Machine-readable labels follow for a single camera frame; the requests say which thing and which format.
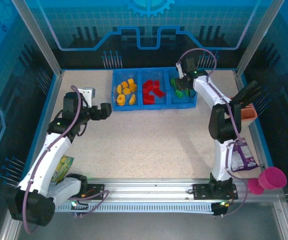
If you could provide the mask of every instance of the pink object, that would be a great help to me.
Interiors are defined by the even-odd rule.
[[[285,187],[287,180],[285,174],[281,170],[271,166],[259,175],[258,183],[262,188],[272,190]]]
[[[259,185],[257,178],[251,178],[247,182],[249,191],[255,195],[261,195],[264,192],[264,188]]]

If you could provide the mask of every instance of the beige work surface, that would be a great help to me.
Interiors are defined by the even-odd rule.
[[[93,105],[111,103],[111,70],[65,71],[52,119],[63,98],[78,88],[93,87]],[[237,87],[231,70],[217,70],[212,81],[226,95]],[[66,155],[74,157],[69,172],[90,178],[209,178],[214,164],[214,140],[208,132],[210,108],[198,95],[196,108],[114,111],[107,120],[90,121]],[[241,132],[257,160],[248,128]],[[259,168],[240,171],[243,178],[258,177]]]

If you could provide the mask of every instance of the green package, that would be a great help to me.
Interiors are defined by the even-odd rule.
[[[70,166],[73,164],[73,161],[73,157],[63,155],[53,174],[52,182],[59,183],[64,178],[65,174],[68,172]]]

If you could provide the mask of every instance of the gray floor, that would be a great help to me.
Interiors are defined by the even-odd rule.
[[[50,224],[19,240],[279,240],[270,205],[246,204],[225,219],[189,213],[57,213]]]

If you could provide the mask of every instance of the enclosure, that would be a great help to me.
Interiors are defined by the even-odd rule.
[[[222,222],[208,214],[121,210],[157,202],[183,207],[194,202],[187,189],[208,181],[215,158],[210,109],[198,93],[179,99],[169,81],[178,76],[180,56],[193,48],[215,55],[215,60],[203,51],[187,56],[208,73],[216,66],[211,78],[226,96],[253,80],[265,89],[253,102],[256,120],[241,131],[259,167],[236,175],[257,178],[274,166],[285,173],[287,185],[249,194],[241,210]],[[116,88],[131,78],[136,102],[119,106]],[[146,105],[142,93],[150,79],[164,93],[154,105]],[[106,204],[119,208],[84,222],[57,209],[49,226],[27,236],[21,222],[11,219],[4,192],[15,188],[36,160],[71,85],[95,88],[94,104],[111,103],[113,112],[107,120],[90,122],[74,140],[65,153],[74,158],[69,172],[105,184],[111,191]],[[235,183],[238,205],[245,188]],[[258,216],[265,221],[257,222]],[[139,219],[132,230],[120,230],[116,223]],[[224,230],[241,221],[256,228],[248,238],[242,227],[234,235]],[[180,239],[200,234],[192,222],[205,225],[204,239],[288,239],[288,1],[0,0],[0,239],[85,238],[89,225],[91,232],[111,228],[116,238],[133,239],[145,230],[150,234],[137,239]],[[155,229],[154,223],[163,224]],[[149,230],[138,227],[144,225]],[[161,230],[165,226],[174,232]],[[114,237],[105,233],[102,238]]]

